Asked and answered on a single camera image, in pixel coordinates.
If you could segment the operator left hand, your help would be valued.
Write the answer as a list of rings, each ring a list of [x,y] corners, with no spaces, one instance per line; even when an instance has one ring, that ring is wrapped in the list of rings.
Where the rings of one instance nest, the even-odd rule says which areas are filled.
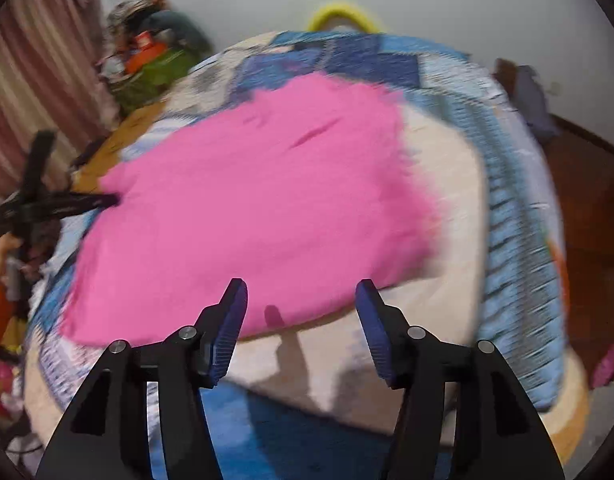
[[[22,239],[7,232],[0,236],[0,278],[6,273],[8,255],[22,246]]]

